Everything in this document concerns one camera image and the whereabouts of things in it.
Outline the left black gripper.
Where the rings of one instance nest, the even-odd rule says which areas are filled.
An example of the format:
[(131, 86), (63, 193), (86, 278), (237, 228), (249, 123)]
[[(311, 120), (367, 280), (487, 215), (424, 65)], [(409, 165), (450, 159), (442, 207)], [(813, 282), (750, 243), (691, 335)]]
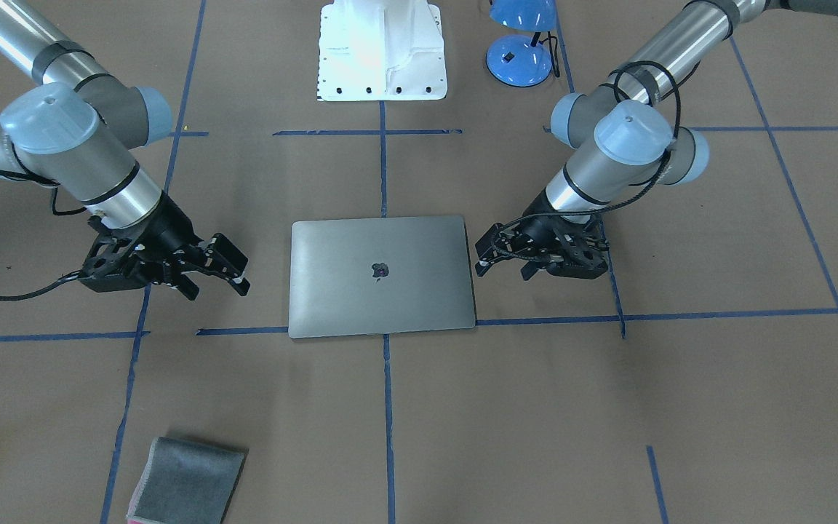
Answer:
[[(595, 216), (586, 222), (591, 219), (599, 222)], [(474, 272), (482, 277), (493, 265), (517, 259), (525, 264), (521, 268), (523, 281), (530, 281), (548, 265), (546, 249), (555, 241), (551, 229), (562, 220), (569, 221), (556, 213), (531, 213), (510, 223), (493, 223), (475, 244), (478, 259)]]

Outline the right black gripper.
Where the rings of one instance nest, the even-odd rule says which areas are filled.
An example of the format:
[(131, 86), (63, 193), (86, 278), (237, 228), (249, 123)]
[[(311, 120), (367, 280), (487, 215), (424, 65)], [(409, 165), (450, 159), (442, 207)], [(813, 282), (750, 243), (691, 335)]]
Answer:
[(190, 272), (223, 279), (239, 296), (246, 296), (252, 287), (245, 276), (245, 253), (223, 233), (207, 241), (199, 238), (191, 219), (166, 193), (135, 232), (137, 256), (147, 263), (151, 283), (166, 285), (189, 301), (195, 301), (200, 291), (186, 277)]

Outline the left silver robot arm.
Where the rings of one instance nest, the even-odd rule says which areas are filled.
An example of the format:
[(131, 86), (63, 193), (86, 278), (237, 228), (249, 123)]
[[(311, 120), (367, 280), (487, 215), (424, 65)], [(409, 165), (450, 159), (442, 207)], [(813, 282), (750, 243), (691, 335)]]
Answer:
[(476, 242), (474, 271), (523, 261), (521, 275), (595, 279), (608, 272), (601, 215), (626, 188), (687, 183), (709, 162), (709, 144), (656, 106), (695, 73), (703, 57), (738, 26), (771, 9), (838, 17), (838, 1), (691, 1), (628, 62), (589, 94), (564, 96), (550, 130), (572, 147), (571, 158), (521, 218), (494, 223)]

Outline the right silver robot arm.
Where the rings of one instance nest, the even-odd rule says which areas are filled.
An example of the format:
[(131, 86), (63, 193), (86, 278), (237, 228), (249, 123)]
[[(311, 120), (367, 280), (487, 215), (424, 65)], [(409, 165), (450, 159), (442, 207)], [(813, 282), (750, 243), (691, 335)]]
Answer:
[(24, 1), (0, 1), (0, 53), (34, 82), (0, 113), (0, 178), (65, 189), (97, 232), (59, 283), (96, 293), (166, 285), (192, 301), (196, 272), (249, 292), (246, 255), (223, 234), (200, 239), (133, 156), (172, 131), (158, 90), (124, 85)]

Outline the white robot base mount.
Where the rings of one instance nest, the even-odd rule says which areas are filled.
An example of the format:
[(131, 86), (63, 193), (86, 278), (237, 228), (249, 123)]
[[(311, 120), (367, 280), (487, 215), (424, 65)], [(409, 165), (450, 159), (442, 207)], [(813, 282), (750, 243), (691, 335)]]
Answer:
[(317, 100), (442, 100), (442, 14), (428, 1), (332, 1), (319, 16)]

